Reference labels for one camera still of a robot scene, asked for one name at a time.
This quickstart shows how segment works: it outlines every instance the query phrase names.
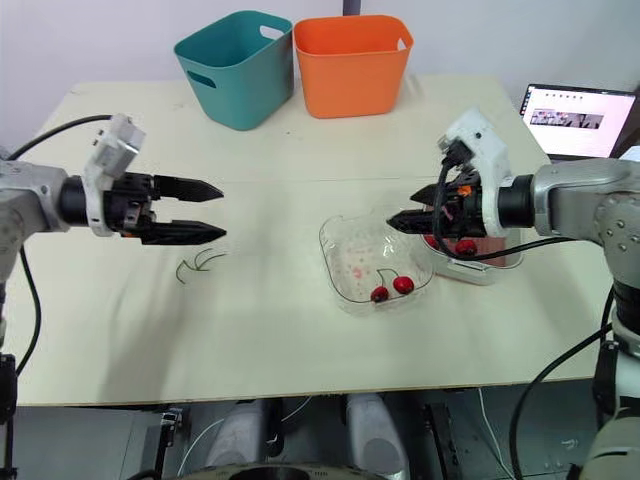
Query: laptop screen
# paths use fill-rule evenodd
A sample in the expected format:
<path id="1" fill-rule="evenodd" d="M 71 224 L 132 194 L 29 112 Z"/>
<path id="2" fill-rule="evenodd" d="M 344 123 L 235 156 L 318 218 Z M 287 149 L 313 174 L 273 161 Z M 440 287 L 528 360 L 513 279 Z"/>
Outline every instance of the laptop screen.
<path id="1" fill-rule="evenodd" d="M 634 101 L 627 92 L 532 84 L 520 115 L 547 155 L 606 158 Z"/>

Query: plastic tray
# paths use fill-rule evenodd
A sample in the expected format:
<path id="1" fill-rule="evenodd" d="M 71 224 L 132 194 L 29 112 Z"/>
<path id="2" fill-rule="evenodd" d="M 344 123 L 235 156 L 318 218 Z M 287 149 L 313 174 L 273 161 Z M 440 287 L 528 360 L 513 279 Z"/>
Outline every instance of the plastic tray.
<path id="1" fill-rule="evenodd" d="M 406 303 L 421 295 L 433 277 L 432 256 L 419 235 L 404 235 L 389 227 L 390 212 L 376 210 L 357 217 L 336 216 L 320 229 L 320 246 L 329 280 L 341 306 L 350 313 L 367 313 Z M 393 288 L 398 275 L 409 276 L 413 292 Z M 389 300 L 375 303 L 371 292 L 384 285 Z"/>
<path id="2" fill-rule="evenodd" d="M 499 280 L 505 270 L 515 268 L 522 263 L 522 253 L 514 253 L 507 255 L 500 265 L 496 261 L 484 262 L 466 262 L 447 257 L 433 248 L 422 238 L 422 242 L 429 248 L 431 253 L 431 261 L 435 273 L 443 277 L 455 278 L 463 282 L 473 283 L 475 285 L 491 285 Z M 478 243 L 478 253 L 489 253 L 496 249 L 504 249 L 515 247 L 522 243 L 522 233 L 518 229 L 513 229 L 505 239 L 475 239 Z M 496 246 L 496 240 L 504 240 L 502 245 Z"/>

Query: cherry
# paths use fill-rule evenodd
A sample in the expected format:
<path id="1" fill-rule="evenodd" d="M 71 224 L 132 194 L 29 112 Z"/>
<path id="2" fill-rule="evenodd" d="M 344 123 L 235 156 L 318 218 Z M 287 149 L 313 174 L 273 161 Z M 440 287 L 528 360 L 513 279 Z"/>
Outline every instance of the cherry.
<path id="1" fill-rule="evenodd" d="M 393 288 L 395 288 L 398 293 L 407 295 L 408 293 L 413 292 L 413 280 L 409 277 L 396 277 L 393 279 Z"/>
<path id="2" fill-rule="evenodd" d="M 438 245 L 438 242 L 433 235 L 423 235 L 423 237 L 425 242 L 427 242 L 427 245 L 429 245 L 434 250 L 440 250 L 440 245 Z"/>
<path id="3" fill-rule="evenodd" d="M 371 292 L 371 301 L 380 303 L 385 300 L 389 300 L 389 290 L 387 290 L 387 287 L 379 286 L 374 288 L 373 292 Z"/>
<path id="4" fill-rule="evenodd" d="M 478 246 L 476 245 L 476 242 L 474 242 L 473 240 L 460 240 L 458 243 L 456 243 L 456 253 L 458 255 L 464 255 L 465 257 L 472 257 L 474 256 L 476 253 L 478 253 Z"/>

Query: white wall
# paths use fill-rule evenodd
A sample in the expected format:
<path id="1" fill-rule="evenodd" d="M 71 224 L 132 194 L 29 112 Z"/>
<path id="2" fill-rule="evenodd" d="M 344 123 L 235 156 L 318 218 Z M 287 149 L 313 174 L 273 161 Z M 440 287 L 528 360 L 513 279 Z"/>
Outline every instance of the white wall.
<path id="1" fill-rule="evenodd" d="M 529 83 L 634 89 L 640 0 L 362 0 L 404 21 L 420 73 L 497 76 L 518 107 Z"/>
<path id="2" fill-rule="evenodd" d="M 27 141 L 77 82 L 183 78 L 173 46 L 236 10 L 297 21 L 342 0 L 0 0 L 0 145 Z"/>
<path id="3" fill-rule="evenodd" d="M 182 78 L 173 45 L 234 10 L 296 21 L 342 0 L 0 0 L 0 145 L 29 139 L 71 86 Z M 407 24 L 415 72 L 499 77 L 515 104 L 530 82 L 631 89 L 640 0 L 362 0 Z"/>

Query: white table surface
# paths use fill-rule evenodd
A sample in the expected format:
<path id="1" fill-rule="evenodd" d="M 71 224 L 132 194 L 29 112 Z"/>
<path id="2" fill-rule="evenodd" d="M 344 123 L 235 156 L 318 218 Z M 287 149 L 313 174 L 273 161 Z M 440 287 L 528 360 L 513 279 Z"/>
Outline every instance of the white table surface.
<path id="1" fill-rule="evenodd" d="M 343 312 L 328 282 L 318 230 L 341 213 L 407 205 L 433 182 L 436 141 L 477 106 L 508 144 L 514 173 L 546 162 L 491 78 L 408 77 L 387 115 L 318 120 L 302 92 L 249 132 L 207 119 L 186 82 L 76 86 L 45 128 L 124 112 L 147 133 L 132 171 L 201 178 L 225 198 L 165 200 L 160 218 L 229 231 L 210 272 L 175 278 L 203 247 L 144 247 L 88 229 L 26 244 L 44 308 L 19 402 L 108 404 L 217 400 L 362 390 L 527 382 L 599 322 L 610 276 L 598 247 L 526 253 L 498 283 L 435 278 L 388 314 Z M 80 173 L 98 124 L 58 135 L 24 160 Z M 8 286 L 4 351 L 20 357 L 33 326 L 21 267 Z M 595 348 L 552 378 L 593 374 Z"/>

